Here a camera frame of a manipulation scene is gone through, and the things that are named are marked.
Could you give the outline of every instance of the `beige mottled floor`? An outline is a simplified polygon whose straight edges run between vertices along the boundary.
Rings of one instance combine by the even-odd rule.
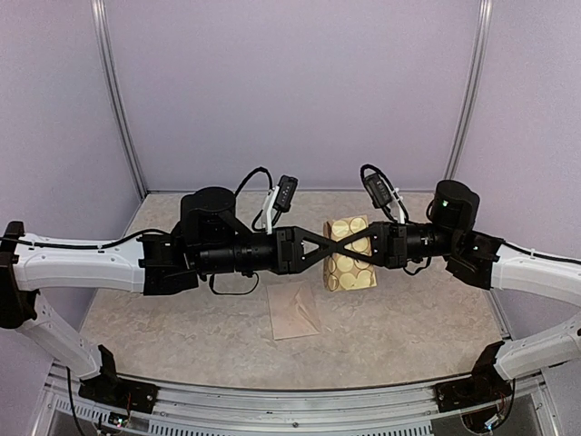
[[[425,221],[429,194],[404,197],[412,219]],[[171,230],[177,194],[147,197],[132,231]],[[238,216],[250,224],[262,194],[243,193]],[[320,233],[332,218],[367,213],[383,220],[364,193],[302,193],[280,225]],[[274,341],[264,285],[310,281],[322,333]],[[481,291],[444,271],[437,260],[417,277],[378,270],[379,285],[366,291],[328,292],[322,265],[297,276],[261,273],[248,296],[215,296],[205,283],[171,297],[101,290],[83,333],[106,344],[120,372],[193,384],[267,389],[322,389],[414,382],[468,372],[482,349],[499,340]],[[216,286],[242,291],[251,285],[223,275]]]

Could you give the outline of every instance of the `lavender wall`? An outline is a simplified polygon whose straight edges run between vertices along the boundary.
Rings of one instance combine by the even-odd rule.
[[[360,188],[359,166],[373,162],[399,186],[433,188],[458,122],[478,6],[108,2],[149,187],[235,187],[262,164],[303,188]]]
[[[481,196],[478,229],[581,257],[581,4],[495,2],[458,179]],[[499,295],[522,337],[578,312],[521,292]],[[565,435],[581,426],[581,362],[546,371]]]
[[[114,238],[138,206],[104,85],[88,1],[0,4],[0,226]],[[91,290],[46,292],[79,325]],[[0,331],[0,434],[24,435],[51,358]]]

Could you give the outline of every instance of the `cardboard box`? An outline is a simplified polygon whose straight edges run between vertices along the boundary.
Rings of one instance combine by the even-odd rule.
[[[367,215],[327,221],[323,225],[323,235],[333,241],[340,241],[368,226]],[[346,248],[358,253],[371,255],[369,238],[361,238],[354,243],[348,244]],[[377,286],[373,265],[336,253],[325,259],[323,281],[325,288],[331,292],[351,291]]]

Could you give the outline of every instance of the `purple backdrop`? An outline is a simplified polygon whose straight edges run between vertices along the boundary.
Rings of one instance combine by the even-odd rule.
[[[433,188],[454,139],[478,5],[108,2],[151,189],[235,187],[259,164],[302,188],[360,188],[366,162],[403,188]]]

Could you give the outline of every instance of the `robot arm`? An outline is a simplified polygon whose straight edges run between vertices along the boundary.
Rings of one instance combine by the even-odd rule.
[[[473,232],[479,199],[465,185],[440,182],[428,210],[431,223],[418,224],[409,221],[390,183],[375,174],[364,178],[363,172],[361,179],[390,222],[372,223],[337,242],[300,227],[272,227],[272,210],[287,212],[296,188],[296,179],[284,177],[265,202],[262,232],[241,223],[235,195],[216,187],[182,198],[180,221],[171,233],[145,233],[124,242],[53,240],[25,233],[22,223],[10,223],[0,245],[0,327],[17,329],[71,368],[81,379],[81,396],[123,408],[131,398],[133,410],[151,412],[157,387],[118,377],[113,355],[66,324],[38,289],[171,295],[196,288],[198,279],[217,273],[301,273],[332,253],[388,269],[443,256],[447,270],[472,286],[517,289],[581,305],[581,262],[546,259]],[[398,219],[390,215],[390,206],[399,209]],[[346,248],[361,238],[370,239],[372,255]],[[304,242],[318,248],[305,253]],[[529,338],[489,345],[471,377],[436,386],[440,410],[494,401],[500,393],[511,393],[507,381],[581,357],[580,335],[581,314]]]
[[[539,255],[558,259],[502,245],[497,252],[498,261],[492,267],[491,286],[530,292],[581,307],[581,265]],[[494,366],[504,380],[511,380],[579,357],[581,312],[551,329],[506,342],[498,350]]]

